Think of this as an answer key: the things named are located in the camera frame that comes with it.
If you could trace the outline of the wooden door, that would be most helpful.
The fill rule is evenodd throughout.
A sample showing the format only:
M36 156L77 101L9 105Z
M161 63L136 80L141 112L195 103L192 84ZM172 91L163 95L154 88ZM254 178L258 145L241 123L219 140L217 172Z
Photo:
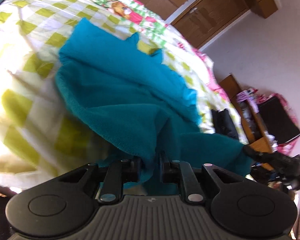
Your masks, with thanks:
M196 0L172 25L199 49L247 11L244 0Z

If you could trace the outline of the black monitor with pink cover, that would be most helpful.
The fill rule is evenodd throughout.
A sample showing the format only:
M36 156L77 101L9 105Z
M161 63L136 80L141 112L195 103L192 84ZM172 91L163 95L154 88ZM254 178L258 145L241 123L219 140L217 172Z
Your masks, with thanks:
M291 155L300 137L300 127L288 101L278 93L260 97L258 110L268 133L275 137L277 151Z

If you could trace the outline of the wooden side cabinet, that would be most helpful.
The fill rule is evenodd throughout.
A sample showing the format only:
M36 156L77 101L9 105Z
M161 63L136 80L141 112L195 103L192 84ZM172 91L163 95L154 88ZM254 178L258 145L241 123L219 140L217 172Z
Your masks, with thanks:
M273 153L270 141L266 136L266 127L258 113L255 113L251 103L245 99L237 101L237 95L243 92L242 86L235 77L230 74L219 82L224 89L232 105L241 116L241 125L249 141L249 146L258 152Z

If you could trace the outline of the checkered floral bed quilt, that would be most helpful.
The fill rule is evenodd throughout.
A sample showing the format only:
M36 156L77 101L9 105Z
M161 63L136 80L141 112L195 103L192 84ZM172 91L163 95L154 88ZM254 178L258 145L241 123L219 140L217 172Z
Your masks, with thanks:
M138 0L0 0L0 186L27 189L88 162L108 143L72 118L55 87L58 51L86 18L163 63L198 94L199 128L213 133L211 109L228 109L240 142L241 117L213 75L211 59Z

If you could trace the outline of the black folded garment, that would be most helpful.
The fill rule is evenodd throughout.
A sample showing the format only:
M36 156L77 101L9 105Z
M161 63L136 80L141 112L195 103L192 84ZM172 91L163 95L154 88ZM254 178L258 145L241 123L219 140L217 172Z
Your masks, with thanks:
M238 132L227 109L222 111L211 110L212 122L217 134L239 140Z

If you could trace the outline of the teal fleece zip pullover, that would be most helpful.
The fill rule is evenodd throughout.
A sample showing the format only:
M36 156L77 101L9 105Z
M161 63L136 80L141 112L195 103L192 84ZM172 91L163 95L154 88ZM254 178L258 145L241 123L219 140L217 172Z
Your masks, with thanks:
M56 86L67 109L120 150L100 165L141 158L140 184L149 195L177 193L155 175L161 152L195 168L211 163L246 176L253 161L243 145L202 133L196 92L162 63L161 53L139 51L138 40L138 34L121 40L82 19L59 51Z

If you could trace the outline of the purple patterned cloth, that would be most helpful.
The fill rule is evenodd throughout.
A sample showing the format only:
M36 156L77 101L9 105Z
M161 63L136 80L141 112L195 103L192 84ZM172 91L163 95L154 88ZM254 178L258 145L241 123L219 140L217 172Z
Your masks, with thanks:
M236 95L236 101L241 103L243 101L255 102L255 92L253 89L246 89Z

